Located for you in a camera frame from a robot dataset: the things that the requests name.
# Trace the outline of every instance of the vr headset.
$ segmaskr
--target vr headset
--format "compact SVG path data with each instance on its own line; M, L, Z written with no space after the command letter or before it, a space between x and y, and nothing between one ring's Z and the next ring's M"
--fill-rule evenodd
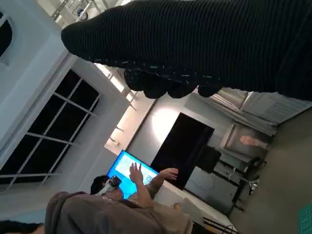
M106 192L111 192L115 188L117 188L119 184L121 184L121 179L115 175L106 181L104 188L101 189L101 191L99 191L97 195L102 195Z

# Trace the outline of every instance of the brown hoodie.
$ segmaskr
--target brown hoodie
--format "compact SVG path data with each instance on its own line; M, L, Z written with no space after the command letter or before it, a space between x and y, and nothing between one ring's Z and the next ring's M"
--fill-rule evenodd
M169 207L144 209L83 192L54 195L45 217L45 234L187 234L191 229L190 219Z

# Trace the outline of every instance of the hood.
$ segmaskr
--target hood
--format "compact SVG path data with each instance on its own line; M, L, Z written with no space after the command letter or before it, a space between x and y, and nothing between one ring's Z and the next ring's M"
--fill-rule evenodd
M48 206L47 206L47 210L46 210L46 215L45 215L45 223L44 223L44 231L45 234L55 234L56 233L56 228L58 225L58 221L59 221L59 217L60 217L60 212L61 209L63 207L63 204L65 203L65 201L72 197L72 196L76 196L79 194L85 194L84 192L78 192L78 193L74 193L74 194L69 194L67 192L61 192L58 194L55 194Z

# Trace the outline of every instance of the hair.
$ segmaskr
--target hair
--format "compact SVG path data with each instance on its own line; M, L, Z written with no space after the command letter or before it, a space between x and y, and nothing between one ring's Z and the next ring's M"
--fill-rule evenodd
M5 220L0 221L0 234L6 233L22 233L29 234L42 226L42 223L22 223L17 221Z
M90 194L97 194L99 191L101 191L101 189L104 188L103 184L105 184L108 179L109 177L107 175L100 175L95 177L91 185Z

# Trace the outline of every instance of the television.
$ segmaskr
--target television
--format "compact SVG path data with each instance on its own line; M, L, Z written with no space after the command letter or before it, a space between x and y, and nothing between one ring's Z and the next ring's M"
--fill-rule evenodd
M111 169L108 171L107 176L111 178L112 176L118 176L121 179L120 189L123 192L123 198L127 199L130 195L134 194L137 191L136 185L130 180L130 171L129 168L132 163L137 163L138 165L142 164L142 174L143 174L143 183L148 184L158 172L150 168L148 165L133 157L124 150L120 152L116 161L113 163Z

